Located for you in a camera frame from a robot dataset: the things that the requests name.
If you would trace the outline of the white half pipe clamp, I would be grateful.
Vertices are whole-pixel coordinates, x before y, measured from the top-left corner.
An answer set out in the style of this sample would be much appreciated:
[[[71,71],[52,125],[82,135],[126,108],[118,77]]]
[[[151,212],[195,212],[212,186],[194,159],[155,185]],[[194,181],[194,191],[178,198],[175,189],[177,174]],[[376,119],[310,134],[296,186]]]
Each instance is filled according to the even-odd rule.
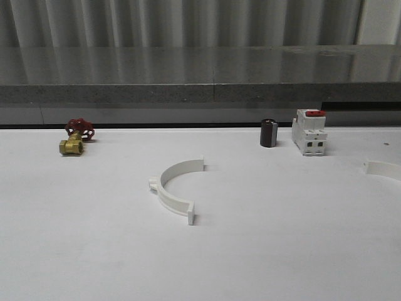
[[[401,180],[401,166],[382,161],[366,161],[363,163],[366,174],[388,177],[397,181]]]
[[[188,225],[194,224],[195,204],[193,201],[183,199],[169,193],[165,185],[177,176],[191,172],[204,171],[204,157],[182,161],[167,168],[161,175],[151,177],[148,180],[149,188],[157,193],[162,206],[169,211],[187,217]]]

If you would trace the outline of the dark cylindrical capacitor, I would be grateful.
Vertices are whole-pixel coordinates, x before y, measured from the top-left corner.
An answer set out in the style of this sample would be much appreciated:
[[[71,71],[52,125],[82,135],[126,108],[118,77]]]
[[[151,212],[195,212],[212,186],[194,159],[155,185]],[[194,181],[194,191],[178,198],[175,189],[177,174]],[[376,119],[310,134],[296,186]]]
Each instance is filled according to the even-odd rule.
[[[263,147],[275,147],[277,141],[278,123],[274,119],[261,121],[260,145]]]

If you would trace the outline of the brass valve red handwheel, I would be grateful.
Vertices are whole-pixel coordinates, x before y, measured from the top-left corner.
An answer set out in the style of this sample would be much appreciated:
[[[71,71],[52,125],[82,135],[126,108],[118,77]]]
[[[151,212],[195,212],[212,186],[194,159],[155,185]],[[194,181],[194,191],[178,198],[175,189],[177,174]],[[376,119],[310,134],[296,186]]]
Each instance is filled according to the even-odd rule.
[[[83,118],[71,119],[65,125],[68,134],[67,140],[61,140],[59,144],[60,154],[62,155],[81,155],[84,147],[83,143],[89,141],[95,135],[95,129],[91,122]]]

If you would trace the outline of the grey stone counter ledge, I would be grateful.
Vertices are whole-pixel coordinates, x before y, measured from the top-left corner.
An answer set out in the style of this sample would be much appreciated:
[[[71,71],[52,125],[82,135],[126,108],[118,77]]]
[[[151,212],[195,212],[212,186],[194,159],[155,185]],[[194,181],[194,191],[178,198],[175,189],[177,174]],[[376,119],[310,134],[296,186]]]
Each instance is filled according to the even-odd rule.
[[[400,47],[1,48],[1,125],[400,124]]]

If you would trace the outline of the grey pleated curtain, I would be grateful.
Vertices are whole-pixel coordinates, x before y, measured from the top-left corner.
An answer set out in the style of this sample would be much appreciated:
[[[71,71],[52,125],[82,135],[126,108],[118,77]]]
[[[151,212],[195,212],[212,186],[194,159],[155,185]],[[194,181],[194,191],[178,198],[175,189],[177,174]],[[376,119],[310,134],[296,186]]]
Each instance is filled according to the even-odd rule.
[[[397,45],[399,1],[2,1],[2,46]]]

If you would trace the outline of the white circuit breaker red switch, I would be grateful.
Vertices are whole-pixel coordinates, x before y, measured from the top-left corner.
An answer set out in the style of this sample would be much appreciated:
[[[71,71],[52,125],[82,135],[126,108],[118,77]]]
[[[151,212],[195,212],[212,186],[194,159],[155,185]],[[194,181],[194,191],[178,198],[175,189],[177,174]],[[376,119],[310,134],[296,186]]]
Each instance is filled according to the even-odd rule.
[[[303,156],[323,156],[328,134],[326,112],[318,109],[297,109],[292,122],[292,140]]]

